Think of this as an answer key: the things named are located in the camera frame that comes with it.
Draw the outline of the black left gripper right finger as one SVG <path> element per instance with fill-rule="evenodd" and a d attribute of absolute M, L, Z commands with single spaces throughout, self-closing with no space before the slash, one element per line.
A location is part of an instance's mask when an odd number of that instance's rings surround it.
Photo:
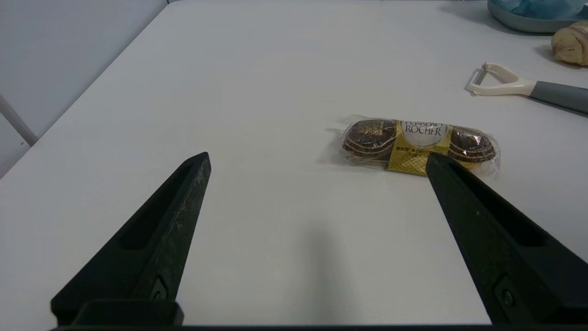
<path fill-rule="evenodd" d="M 457 161 L 426 175 L 493 325 L 586 325 L 588 265 Z"/>

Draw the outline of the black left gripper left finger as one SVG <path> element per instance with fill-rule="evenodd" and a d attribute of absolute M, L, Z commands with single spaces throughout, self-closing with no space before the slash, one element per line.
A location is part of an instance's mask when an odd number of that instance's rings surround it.
<path fill-rule="evenodd" d="M 185 161 L 51 300 L 59 325 L 181 325 L 176 303 L 211 174 Z"/>

